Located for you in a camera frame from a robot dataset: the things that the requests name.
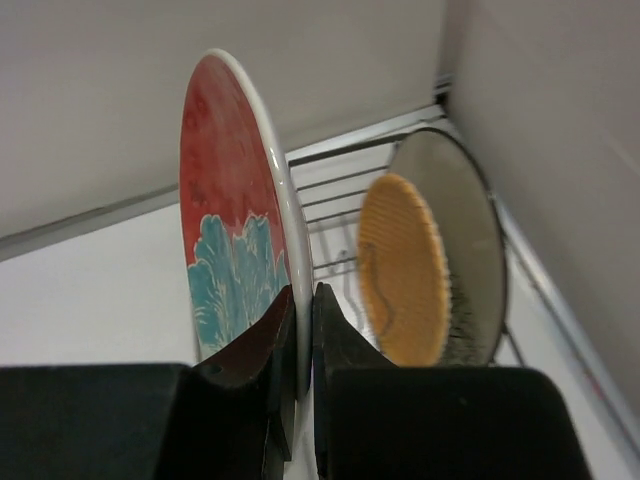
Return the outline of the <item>grey plate with tree branches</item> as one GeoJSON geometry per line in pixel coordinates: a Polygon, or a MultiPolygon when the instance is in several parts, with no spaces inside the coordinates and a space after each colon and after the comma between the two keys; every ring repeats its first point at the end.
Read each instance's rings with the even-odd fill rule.
{"type": "Polygon", "coordinates": [[[430,207],[448,260],[451,324],[441,366],[486,366],[503,333],[508,272],[492,191],[477,162],[445,131],[402,140],[389,165],[430,207]]]}

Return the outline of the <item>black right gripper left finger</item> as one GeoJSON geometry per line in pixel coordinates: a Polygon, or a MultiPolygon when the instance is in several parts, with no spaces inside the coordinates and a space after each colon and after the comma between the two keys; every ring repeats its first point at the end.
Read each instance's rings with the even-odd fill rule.
{"type": "Polygon", "coordinates": [[[213,388],[203,445],[219,479],[281,479],[295,424],[295,304],[287,285],[262,317],[195,367],[213,388]]]}

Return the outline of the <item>orange woven plate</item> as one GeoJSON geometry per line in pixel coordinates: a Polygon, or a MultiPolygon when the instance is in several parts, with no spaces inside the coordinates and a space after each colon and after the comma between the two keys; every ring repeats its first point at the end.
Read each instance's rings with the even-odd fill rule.
{"type": "Polygon", "coordinates": [[[405,367],[436,365],[448,339],[450,274],[432,211],[398,174],[373,182],[357,233],[359,288],[380,350],[405,367]]]}

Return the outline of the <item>red plate with teal flower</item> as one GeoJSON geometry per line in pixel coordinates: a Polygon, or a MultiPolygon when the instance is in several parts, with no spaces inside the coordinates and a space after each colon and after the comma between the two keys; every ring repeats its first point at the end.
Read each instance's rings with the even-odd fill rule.
{"type": "Polygon", "coordinates": [[[189,80],[179,195],[201,357],[240,336],[289,286],[298,392],[304,397],[313,297],[306,219],[265,103],[239,61],[222,49],[208,50],[189,80]]]}

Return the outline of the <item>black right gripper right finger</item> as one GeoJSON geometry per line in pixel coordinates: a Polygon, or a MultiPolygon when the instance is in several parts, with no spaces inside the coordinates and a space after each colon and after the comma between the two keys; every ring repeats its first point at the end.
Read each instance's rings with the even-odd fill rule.
{"type": "Polygon", "coordinates": [[[314,440],[322,479],[391,479],[398,371],[346,319],[331,285],[312,309],[314,440]]]}

